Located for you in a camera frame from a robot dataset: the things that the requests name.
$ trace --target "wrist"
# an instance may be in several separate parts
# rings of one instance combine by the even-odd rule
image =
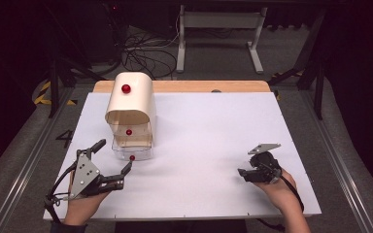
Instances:
[[[79,225],[85,225],[86,221],[82,220],[82,219],[79,219],[78,217],[73,217],[73,216],[67,214],[65,219],[63,220],[63,224],[79,226]]]

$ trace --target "white table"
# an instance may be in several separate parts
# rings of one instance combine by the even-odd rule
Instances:
[[[92,156],[104,176],[118,174],[126,161],[112,151],[113,135],[104,115],[109,93],[89,93],[74,138],[60,169],[76,150],[100,139],[107,145]],[[266,195],[246,183],[238,168],[252,169],[247,152],[259,143],[297,181],[306,216],[321,209],[272,92],[156,93],[157,128],[153,159],[136,161],[122,191],[114,191],[93,219],[172,220],[279,216]],[[67,190],[69,179],[57,192]],[[66,202],[55,210],[66,214]],[[51,219],[45,212],[44,219]]]

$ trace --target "table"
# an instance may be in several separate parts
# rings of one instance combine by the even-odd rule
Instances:
[[[92,156],[101,174],[115,175],[126,164],[114,156],[108,144],[108,134],[112,136],[112,132],[104,115],[113,83],[98,82],[89,93],[60,172],[72,163],[76,150],[91,147],[101,138],[107,139],[107,146]],[[125,188],[111,193],[92,219],[117,221],[123,224],[119,227],[122,229],[133,221],[147,222],[151,227],[150,223],[156,221],[200,220],[201,224],[214,219],[216,225],[223,222],[228,225],[232,221],[238,224],[234,227],[242,227],[243,220],[238,219],[279,216],[266,195],[245,183],[237,172],[237,168],[251,169],[247,151],[258,143],[271,141],[282,144],[271,152],[297,180],[305,204],[304,214],[321,213],[275,96],[266,82],[154,81],[153,89],[157,107],[153,159],[135,162],[125,178]],[[236,120],[231,118],[231,113],[242,114]],[[176,118],[182,122],[176,123],[173,120]],[[233,123],[225,124],[225,118]],[[250,136],[239,136],[246,132]],[[182,145],[184,141],[188,141],[188,145]],[[58,191],[65,190],[67,185],[65,181]],[[65,202],[56,212],[63,219]],[[44,219],[51,216],[45,212]]]

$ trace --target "hand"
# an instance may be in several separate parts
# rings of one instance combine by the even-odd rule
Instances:
[[[71,189],[73,177],[74,172],[71,172],[69,189]],[[85,225],[86,222],[96,213],[101,202],[110,193],[111,192],[105,192],[95,196],[68,201],[68,211],[66,212],[63,223],[66,225]]]
[[[286,170],[283,170],[283,177],[286,178],[292,186],[296,189],[296,183],[292,175]],[[271,203],[278,208],[281,212],[288,208],[299,208],[298,199],[289,189],[289,187],[284,183],[282,179],[278,179],[276,183],[254,183],[256,186],[261,188]]]
[[[296,189],[296,183],[292,175],[283,169],[283,177]],[[271,203],[277,207],[284,216],[286,232],[309,233],[310,227],[305,219],[301,206],[295,194],[289,189],[283,179],[276,183],[254,183],[267,195]]]

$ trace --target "black cable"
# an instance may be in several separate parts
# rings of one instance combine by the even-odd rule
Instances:
[[[127,71],[132,72],[145,70],[147,73],[149,73],[150,77],[153,80],[155,80],[156,78],[167,76],[171,76],[172,79],[172,74],[176,70],[177,58],[165,50],[153,50],[155,47],[157,47],[158,49],[159,47],[169,46],[172,41],[159,40],[160,42],[151,44],[151,42],[153,42],[153,40],[155,39],[159,39],[159,37],[143,32],[135,33],[128,36],[124,43],[123,53],[126,55],[126,57],[122,60],[122,66]],[[169,64],[163,61],[151,58],[147,56],[148,52],[164,53],[174,61],[174,65],[171,67]],[[168,68],[169,71],[165,74],[157,75],[154,73],[157,65],[164,65]]]

